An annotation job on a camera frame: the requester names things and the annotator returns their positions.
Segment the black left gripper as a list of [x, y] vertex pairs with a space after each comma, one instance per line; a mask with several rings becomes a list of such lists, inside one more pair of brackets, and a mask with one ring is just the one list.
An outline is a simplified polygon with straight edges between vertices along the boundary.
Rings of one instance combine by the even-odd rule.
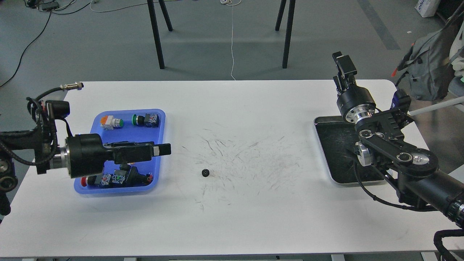
[[122, 165], [171, 155], [169, 143], [122, 141], [106, 143], [104, 147], [100, 135], [95, 133], [67, 137], [65, 146], [58, 148], [54, 155], [54, 168], [66, 168], [71, 178], [99, 175], [107, 161]]

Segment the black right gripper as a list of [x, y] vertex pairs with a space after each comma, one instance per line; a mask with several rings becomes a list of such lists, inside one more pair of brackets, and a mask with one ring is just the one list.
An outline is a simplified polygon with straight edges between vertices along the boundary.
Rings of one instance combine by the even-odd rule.
[[352, 59], [340, 51], [333, 53], [332, 58], [338, 71], [333, 81], [338, 96], [337, 106], [343, 120], [357, 124], [360, 120], [371, 117], [376, 109], [376, 103], [368, 89], [356, 86], [357, 69]]

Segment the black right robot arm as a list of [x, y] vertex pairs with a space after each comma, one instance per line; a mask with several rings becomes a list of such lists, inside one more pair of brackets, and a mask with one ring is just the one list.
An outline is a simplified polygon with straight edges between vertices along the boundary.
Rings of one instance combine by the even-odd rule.
[[445, 237], [463, 236], [463, 183], [439, 169], [433, 152], [404, 141], [402, 128], [413, 119], [408, 114], [411, 98], [403, 90], [393, 94], [391, 107], [376, 112], [368, 89], [355, 81], [357, 69], [348, 55], [332, 54], [338, 73], [333, 80], [337, 90], [337, 106], [343, 120], [353, 124], [359, 141], [355, 143], [353, 159], [363, 167], [373, 169], [397, 193], [399, 204], [365, 192], [382, 204], [416, 212], [439, 211], [458, 226], [434, 234], [434, 245], [441, 261], [456, 258], [443, 245]]

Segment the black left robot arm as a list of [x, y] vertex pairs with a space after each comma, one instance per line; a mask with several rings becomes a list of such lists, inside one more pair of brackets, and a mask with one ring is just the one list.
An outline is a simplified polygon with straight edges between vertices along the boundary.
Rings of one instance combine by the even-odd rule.
[[18, 185], [14, 162], [35, 166], [38, 174], [48, 170], [65, 168], [71, 178], [89, 177], [103, 173], [104, 163], [117, 165], [146, 162], [154, 157], [170, 155], [171, 144], [156, 144], [153, 141], [121, 141], [103, 143], [98, 134], [73, 136], [67, 128], [65, 145], [58, 143], [56, 120], [65, 121], [70, 114], [68, 102], [42, 101], [55, 91], [81, 90], [82, 82], [52, 88], [36, 98], [27, 97], [28, 112], [35, 122], [34, 129], [1, 132], [1, 215], [11, 212], [7, 192]]

